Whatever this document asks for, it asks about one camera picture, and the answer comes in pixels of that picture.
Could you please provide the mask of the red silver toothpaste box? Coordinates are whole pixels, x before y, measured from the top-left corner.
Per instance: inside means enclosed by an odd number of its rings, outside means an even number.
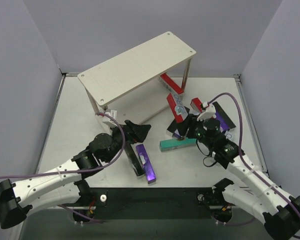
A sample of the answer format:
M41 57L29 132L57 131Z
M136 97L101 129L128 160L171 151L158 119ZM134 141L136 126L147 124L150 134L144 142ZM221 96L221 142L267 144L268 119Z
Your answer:
M188 117L188 112L180 96L176 93L169 93L166 99L173 113L175 121L177 123L182 123Z

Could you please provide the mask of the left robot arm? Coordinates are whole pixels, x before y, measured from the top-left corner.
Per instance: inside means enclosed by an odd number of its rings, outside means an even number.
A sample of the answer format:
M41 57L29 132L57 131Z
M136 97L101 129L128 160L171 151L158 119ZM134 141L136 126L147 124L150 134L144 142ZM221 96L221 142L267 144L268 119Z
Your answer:
M125 120L111 133L100 133L88 146L66 162L44 173L10 176L0 182L0 227L12 228L27 216L62 204L90 203L92 193L86 179L111 166L133 144L143 143L151 129L149 124Z

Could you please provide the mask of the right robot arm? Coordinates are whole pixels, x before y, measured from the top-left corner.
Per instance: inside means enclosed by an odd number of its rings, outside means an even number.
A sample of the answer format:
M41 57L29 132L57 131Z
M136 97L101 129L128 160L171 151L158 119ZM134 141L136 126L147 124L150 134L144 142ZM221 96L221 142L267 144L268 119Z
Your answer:
M300 196L293 197L263 174L244 151L221 132L219 120L197 121L188 116L184 121L177 121L176 128L181 136L204 144L216 163L250 189L245 192L232 180L223 178L212 188L211 197L215 203L240 207L258 219L274 240L298 237Z

